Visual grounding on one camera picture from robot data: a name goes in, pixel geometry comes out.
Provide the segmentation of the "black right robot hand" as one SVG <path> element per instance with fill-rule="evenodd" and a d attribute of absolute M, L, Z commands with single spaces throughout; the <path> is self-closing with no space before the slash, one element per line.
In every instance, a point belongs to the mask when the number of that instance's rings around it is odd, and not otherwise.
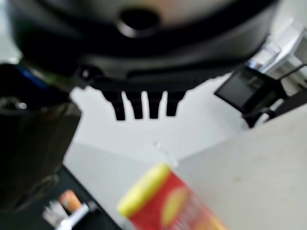
<path fill-rule="evenodd" d="M 16 212 L 57 185 L 82 113 L 70 96 L 92 87 L 125 120 L 244 64 L 265 43 L 276 0 L 6 0 L 20 51 L 0 65 L 0 210 Z"/>

